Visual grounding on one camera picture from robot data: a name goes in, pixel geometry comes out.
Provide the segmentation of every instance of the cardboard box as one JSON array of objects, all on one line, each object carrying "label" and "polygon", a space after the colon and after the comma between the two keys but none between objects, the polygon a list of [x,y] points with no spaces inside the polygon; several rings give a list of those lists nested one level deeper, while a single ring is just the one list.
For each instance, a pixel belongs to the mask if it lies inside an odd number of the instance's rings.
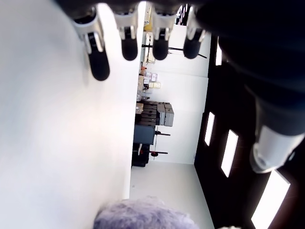
[{"label": "cardboard box", "polygon": [[139,115],[142,114],[143,108],[144,108],[144,104],[137,103],[135,107],[135,113]]}]

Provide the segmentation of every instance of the gray fur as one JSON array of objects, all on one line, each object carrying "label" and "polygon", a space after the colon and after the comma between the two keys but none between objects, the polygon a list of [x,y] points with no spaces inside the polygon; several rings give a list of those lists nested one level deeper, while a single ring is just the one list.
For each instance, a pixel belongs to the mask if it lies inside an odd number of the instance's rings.
[{"label": "gray fur", "polygon": [[156,199],[123,200],[99,212],[94,229],[198,229],[188,215]]}]

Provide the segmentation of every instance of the rectangular ceiling light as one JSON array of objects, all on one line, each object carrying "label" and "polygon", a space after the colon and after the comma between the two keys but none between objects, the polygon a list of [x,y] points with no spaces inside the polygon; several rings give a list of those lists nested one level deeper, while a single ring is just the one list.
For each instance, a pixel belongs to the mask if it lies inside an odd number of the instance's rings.
[{"label": "rectangular ceiling light", "polygon": [[224,150],[223,162],[221,164],[221,169],[223,170],[224,174],[227,177],[229,177],[230,174],[230,170],[236,150],[237,140],[238,140],[238,136],[232,130],[229,130],[227,144]]},{"label": "rectangular ceiling light", "polygon": [[215,118],[215,115],[210,112],[209,118],[208,118],[208,126],[206,127],[205,138],[204,138],[204,141],[208,146],[210,145],[210,140],[211,140],[211,136],[212,136],[214,118]]},{"label": "rectangular ceiling light", "polygon": [[261,200],[251,218],[256,229],[267,229],[279,210],[290,183],[277,171],[270,174]]},{"label": "rectangular ceiling light", "polygon": [[221,65],[222,58],[223,58],[223,53],[222,53],[222,51],[221,51],[221,49],[219,47],[218,40],[219,40],[219,37],[217,39],[216,63],[215,63],[216,66]]}]

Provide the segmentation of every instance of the dark ceiling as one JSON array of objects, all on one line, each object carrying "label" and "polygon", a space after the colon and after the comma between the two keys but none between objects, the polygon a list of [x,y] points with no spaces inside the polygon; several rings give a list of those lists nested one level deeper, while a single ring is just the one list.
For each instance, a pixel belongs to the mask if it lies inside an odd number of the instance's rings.
[{"label": "dark ceiling", "polygon": [[[251,217],[262,196],[270,173],[256,174],[249,164],[249,153],[255,141],[255,103],[246,91],[242,75],[224,62],[215,66],[216,37],[212,38],[209,84],[205,112],[195,159],[215,228],[240,226],[254,229]],[[215,115],[208,146],[204,141],[209,112]],[[229,129],[238,136],[237,148],[229,177],[221,170]],[[288,193],[269,229],[304,228],[305,142],[295,149],[295,156],[278,171],[291,183]]]}]

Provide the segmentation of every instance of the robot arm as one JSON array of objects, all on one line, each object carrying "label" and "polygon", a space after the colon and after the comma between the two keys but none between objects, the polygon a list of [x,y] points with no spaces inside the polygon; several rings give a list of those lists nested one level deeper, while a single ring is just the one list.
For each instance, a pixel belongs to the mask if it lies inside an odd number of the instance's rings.
[{"label": "robot arm", "polygon": [[[90,59],[93,76],[103,81],[110,69],[99,0],[57,0],[71,18]],[[112,9],[122,40],[122,53],[137,56],[137,0],[104,0]],[[165,59],[175,14],[184,0],[152,0],[153,54]],[[282,166],[305,133],[305,3],[291,0],[190,0],[183,52],[195,58],[205,30],[219,35],[230,63],[245,74],[245,85],[256,99],[256,142],[250,163],[257,173]]]}]

